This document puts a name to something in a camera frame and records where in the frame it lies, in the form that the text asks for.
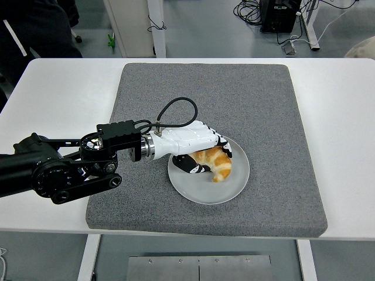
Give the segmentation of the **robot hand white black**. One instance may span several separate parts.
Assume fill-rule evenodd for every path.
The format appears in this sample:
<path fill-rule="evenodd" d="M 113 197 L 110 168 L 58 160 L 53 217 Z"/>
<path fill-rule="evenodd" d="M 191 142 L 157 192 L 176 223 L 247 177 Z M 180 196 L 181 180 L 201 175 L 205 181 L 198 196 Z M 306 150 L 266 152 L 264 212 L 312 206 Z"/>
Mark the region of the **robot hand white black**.
<path fill-rule="evenodd" d="M 159 135 L 148 134 L 149 160 L 172 155 L 172 163 L 186 173 L 212 172 L 213 181 L 226 179 L 232 169 L 229 142 L 200 121 L 180 128 L 165 128 Z"/>

